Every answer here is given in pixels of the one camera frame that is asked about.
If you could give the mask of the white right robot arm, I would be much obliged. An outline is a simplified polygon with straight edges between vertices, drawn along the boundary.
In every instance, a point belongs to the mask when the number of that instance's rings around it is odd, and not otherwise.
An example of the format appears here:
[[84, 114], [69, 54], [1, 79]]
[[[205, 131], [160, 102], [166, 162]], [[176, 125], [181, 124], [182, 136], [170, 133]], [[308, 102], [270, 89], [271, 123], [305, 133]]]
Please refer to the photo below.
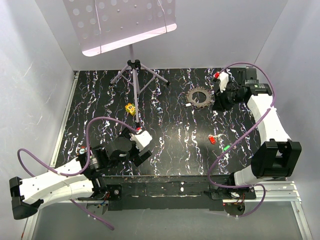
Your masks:
[[245, 103], [251, 111], [260, 136], [261, 146], [253, 155], [250, 165], [230, 174], [226, 182], [227, 195], [237, 199], [245, 188], [260, 182], [290, 177], [296, 167], [302, 146], [292, 141], [283, 128], [274, 107], [275, 96], [270, 84], [257, 80], [257, 71], [246, 68], [241, 71], [241, 84], [237, 89], [228, 89], [229, 75], [220, 71], [214, 74], [219, 83], [213, 109], [228, 111], [235, 104]]

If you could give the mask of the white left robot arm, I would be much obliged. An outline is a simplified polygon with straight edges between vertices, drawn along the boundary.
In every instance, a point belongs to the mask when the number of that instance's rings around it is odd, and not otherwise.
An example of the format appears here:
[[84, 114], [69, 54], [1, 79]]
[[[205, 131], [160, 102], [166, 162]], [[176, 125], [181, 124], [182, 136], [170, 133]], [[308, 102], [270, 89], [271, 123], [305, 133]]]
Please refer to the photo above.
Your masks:
[[70, 199], [84, 201], [118, 201], [122, 197], [120, 184], [107, 183], [104, 176], [120, 163], [140, 166], [151, 155], [145, 148], [152, 136], [146, 130], [137, 133], [128, 128], [107, 145], [87, 150], [82, 147], [76, 158], [54, 172], [9, 180], [11, 207], [16, 220], [28, 218], [38, 210]]

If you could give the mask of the red tagged key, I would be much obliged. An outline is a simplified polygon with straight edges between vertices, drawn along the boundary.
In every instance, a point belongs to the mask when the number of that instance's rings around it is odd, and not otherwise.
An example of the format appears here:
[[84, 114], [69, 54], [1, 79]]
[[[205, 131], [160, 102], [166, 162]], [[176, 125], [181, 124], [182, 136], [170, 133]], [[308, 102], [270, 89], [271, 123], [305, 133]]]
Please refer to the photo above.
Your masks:
[[209, 134], [208, 139], [212, 145], [216, 143], [216, 138], [213, 135]]

